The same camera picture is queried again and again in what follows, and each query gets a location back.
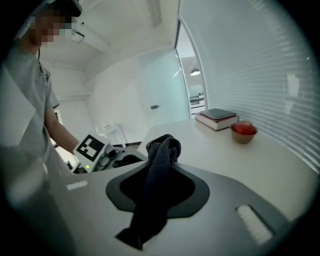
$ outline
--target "glass door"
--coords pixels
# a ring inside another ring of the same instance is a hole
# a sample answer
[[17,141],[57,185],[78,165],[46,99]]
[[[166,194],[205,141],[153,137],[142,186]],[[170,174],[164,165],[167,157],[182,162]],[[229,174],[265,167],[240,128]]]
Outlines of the glass door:
[[139,56],[150,123],[163,125],[190,118],[182,68],[175,49]]
[[188,91],[191,118],[195,118],[197,113],[206,109],[205,84],[193,43],[182,23],[179,24],[176,51]]

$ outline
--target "black towel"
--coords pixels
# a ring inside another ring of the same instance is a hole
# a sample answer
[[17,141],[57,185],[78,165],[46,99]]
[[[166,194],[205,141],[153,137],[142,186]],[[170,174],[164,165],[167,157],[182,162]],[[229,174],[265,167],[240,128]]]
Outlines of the black towel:
[[157,235],[167,223],[170,166],[177,162],[181,144],[172,135],[166,134],[146,145],[149,171],[146,176],[141,200],[136,204],[129,228],[117,238],[142,250],[143,244]]

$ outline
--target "gray t-shirt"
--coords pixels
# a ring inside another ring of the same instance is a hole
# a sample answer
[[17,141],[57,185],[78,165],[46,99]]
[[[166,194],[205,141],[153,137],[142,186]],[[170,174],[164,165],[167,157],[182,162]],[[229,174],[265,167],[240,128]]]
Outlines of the gray t-shirt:
[[[47,165],[48,162],[55,165],[47,166],[48,169],[56,166],[61,168],[61,162],[63,167],[66,168],[54,149],[44,125],[47,108],[56,108],[59,105],[52,90],[50,72],[40,64],[35,55],[22,50],[17,45],[8,54],[5,66],[22,94],[35,108],[35,114],[26,128],[19,146],[42,158]],[[50,157],[53,157],[54,161],[58,159],[59,163],[49,161]]]

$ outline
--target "white countertop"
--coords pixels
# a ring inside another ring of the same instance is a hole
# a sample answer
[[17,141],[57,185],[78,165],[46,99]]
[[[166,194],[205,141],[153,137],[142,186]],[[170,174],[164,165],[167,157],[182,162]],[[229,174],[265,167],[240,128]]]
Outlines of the white countertop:
[[319,178],[300,158],[258,132],[246,145],[233,141],[230,129],[214,131],[193,120],[152,127],[138,148],[164,134],[181,143],[178,163],[233,178],[269,201],[289,221],[303,214]]

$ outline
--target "window blinds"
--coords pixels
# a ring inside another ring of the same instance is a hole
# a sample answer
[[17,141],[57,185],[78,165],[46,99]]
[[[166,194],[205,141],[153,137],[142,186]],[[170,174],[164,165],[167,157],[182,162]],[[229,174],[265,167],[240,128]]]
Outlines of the window blinds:
[[319,67],[290,15],[264,0],[181,0],[179,15],[208,107],[238,113],[319,173]]

